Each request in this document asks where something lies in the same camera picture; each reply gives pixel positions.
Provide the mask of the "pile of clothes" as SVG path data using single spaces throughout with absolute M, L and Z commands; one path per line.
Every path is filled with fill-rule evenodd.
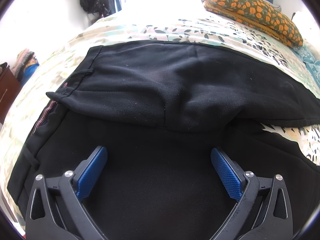
M 21 86 L 24 86 L 39 65 L 35 53 L 25 49 L 18 54 L 16 62 L 10 69 Z

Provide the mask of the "teal patterned pillow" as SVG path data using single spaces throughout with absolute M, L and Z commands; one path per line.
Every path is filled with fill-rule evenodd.
M 319 60 L 314 57 L 306 46 L 294 47 L 292 50 L 306 64 L 307 70 L 319 87 Z

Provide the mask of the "brown wooden dresser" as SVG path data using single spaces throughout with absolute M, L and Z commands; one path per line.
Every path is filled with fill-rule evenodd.
M 1 80 L 0 80 L 0 119 L 1 124 L 4 123 L 5 117 L 12 106 L 12 103 L 19 94 L 22 86 L 16 79 L 10 66 L 5 62 L 1 64 Z

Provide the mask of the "black pants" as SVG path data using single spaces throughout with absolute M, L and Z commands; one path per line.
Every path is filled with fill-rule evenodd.
M 319 100 L 230 49 L 89 49 L 33 126 L 8 182 L 26 239 L 319 239 Z

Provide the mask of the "orange floral folded blanket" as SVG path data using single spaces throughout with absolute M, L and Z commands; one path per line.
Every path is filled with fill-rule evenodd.
M 303 38 L 296 25 L 265 0 L 201 0 L 206 11 L 257 29 L 288 47 L 301 47 Z

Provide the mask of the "floral bedspread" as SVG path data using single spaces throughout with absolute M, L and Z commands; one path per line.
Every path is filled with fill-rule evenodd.
M 219 15 L 99 20 L 41 64 L 1 131 L 1 185 L 16 211 L 36 172 L 56 175 L 94 141 L 102 121 L 166 132 L 219 133 L 260 122 L 277 152 L 253 154 L 261 176 L 287 181 L 291 200 L 319 201 L 319 89 L 292 49 Z

